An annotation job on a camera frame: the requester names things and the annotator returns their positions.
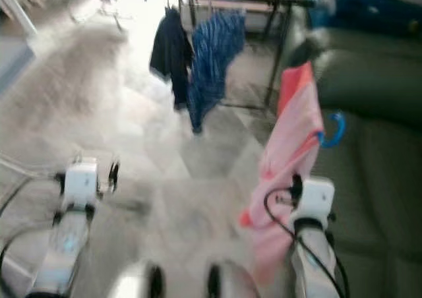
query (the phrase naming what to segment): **pink cloth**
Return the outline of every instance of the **pink cloth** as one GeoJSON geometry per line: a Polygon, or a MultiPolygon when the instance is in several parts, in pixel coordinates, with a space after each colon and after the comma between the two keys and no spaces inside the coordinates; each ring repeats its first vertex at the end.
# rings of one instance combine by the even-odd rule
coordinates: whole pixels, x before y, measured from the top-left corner
{"type": "MultiPolygon", "coordinates": [[[[324,129],[309,62],[283,72],[280,95],[279,117],[260,163],[260,182],[240,219],[251,228],[261,279],[272,276],[291,244],[291,237],[266,213],[264,197],[273,189],[290,187],[296,173],[309,176],[319,149],[316,133],[324,129]]],[[[273,214],[287,223],[291,207],[275,204],[274,198],[268,203],[273,214]]]]}

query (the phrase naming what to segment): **blue hook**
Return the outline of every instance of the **blue hook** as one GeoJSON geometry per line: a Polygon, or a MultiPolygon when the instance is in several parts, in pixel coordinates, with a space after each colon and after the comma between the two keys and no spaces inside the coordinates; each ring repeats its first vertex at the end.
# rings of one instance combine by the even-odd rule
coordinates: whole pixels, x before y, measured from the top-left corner
{"type": "Polygon", "coordinates": [[[330,141],[327,141],[324,138],[323,132],[317,133],[320,145],[323,148],[332,148],[333,146],[336,146],[342,139],[344,135],[344,131],[346,130],[346,118],[344,117],[343,113],[341,112],[333,113],[330,116],[330,119],[337,121],[338,130],[337,130],[337,133],[334,135],[334,138],[330,141]]]}

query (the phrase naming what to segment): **clothes drying rack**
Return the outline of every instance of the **clothes drying rack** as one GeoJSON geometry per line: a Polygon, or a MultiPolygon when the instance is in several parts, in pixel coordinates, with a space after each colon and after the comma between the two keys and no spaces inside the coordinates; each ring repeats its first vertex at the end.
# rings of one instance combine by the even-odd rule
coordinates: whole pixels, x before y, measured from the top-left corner
{"type": "MultiPolygon", "coordinates": [[[[179,1],[179,10],[183,5],[183,0],[179,1]]],[[[263,104],[232,104],[222,102],[220,105],[226,107],[239,107],[244,109],[255,109],[255,110],[267,110],[272,96],[274,80],[276,78],[280,57],[283,53],[284,44],[286,41],[288,27],[291,19],[291,8],[292,6],[300,7],[314,7],[317,0],[187,0],[189,4],[189,10],[191,15],[191,22],[193,28],[196,26],[196,11],[197,7],[208,7],[208,11],[211,12],[213,8],[217,9],[245,9],[251,12],[269,13],[264,32],[262,33],[262,40],[268,38],[269,31],[277,12],[281,12],[284,15],[281,23],[280,40],[277,44],[277,50],[274,56],[274,62],[272,65],[272,71],[270,75],[270,82],[267,86],[263,104]]]]}

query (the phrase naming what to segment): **gray floor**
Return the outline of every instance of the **gray floor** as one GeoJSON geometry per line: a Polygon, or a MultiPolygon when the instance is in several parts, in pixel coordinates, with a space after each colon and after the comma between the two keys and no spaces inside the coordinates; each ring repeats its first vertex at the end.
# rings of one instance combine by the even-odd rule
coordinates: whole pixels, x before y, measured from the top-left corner
{"type": "MultiPolygon", "coordinates": [[[[64,164],[82,151],[104,169],[120,157],[119,190],[97,213],[74,297],[105,297],[115,275],[139,257],[165,268],[168,297],[202,297],[211,260],[251,269],[237,217],[256,185],[274,117],[217,107],[203,135],[193,136],[187,113],[173,112],[171,86],[148,70],[162,0],[133,3],[125,34],[104,17],[75,25],[60,4],[33,13],[36,60],[0,95],[0,150],[28,164],[64,164]]],[[[20,30],[6,24],[1,31],[20,30]]],[[[273,50],[245,47],[229,70],[229,98],[259,103],[273,50]]],[[[17,179],[0,169],[0,199],[17,179]]],[[[57,203],[55,185],[31,184],[1,218],[0,236],[50,219],[57,203]]]]}

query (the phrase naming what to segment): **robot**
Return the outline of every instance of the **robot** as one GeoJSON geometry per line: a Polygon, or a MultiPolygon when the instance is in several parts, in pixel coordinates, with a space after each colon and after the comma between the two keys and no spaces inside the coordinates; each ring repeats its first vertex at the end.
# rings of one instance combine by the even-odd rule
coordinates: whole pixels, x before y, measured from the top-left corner
{"type": "MultiPolygon", "coordinates": [[[[54,175],[53,178],[61,184],[62,199],[51,226],[44,259],[35,273],[28,274],[19,262],[5,259],[9,247],[15,241],[15,238],[10,239],[3,245],[0,256],[3,289],[17,298],[71,296],[73,280],[78,272],[79,254],[88,242],[96,203],[114,193],[118,171],[119,162],[114,162],[107,184],[100,185],[97,161],[93,158],[76,158],[65,172],[54,175]],[[26,282],[20,282],[14,287],[10,285],[17,276],[22,275],[26,282]]],[[[289,231],[295,240],[291,261],[296,274],[296,298],[348,297],[346,282],[347,294],[344,295],[334,279],[337,260],[326,234],[334,198],[333,184],[327,179],[318,178],[302,182],[302,178],[296,175],[289,191],[293,211],[288,226],[282,228],[289,231]]],[[[150,260],[143,260],[121,273],[108,298],[164,298],[165,287],[162,269],[150,260]]],[[[204,296],[260,297],[251,275],[229,260],[211,265],[204,296]]]]}

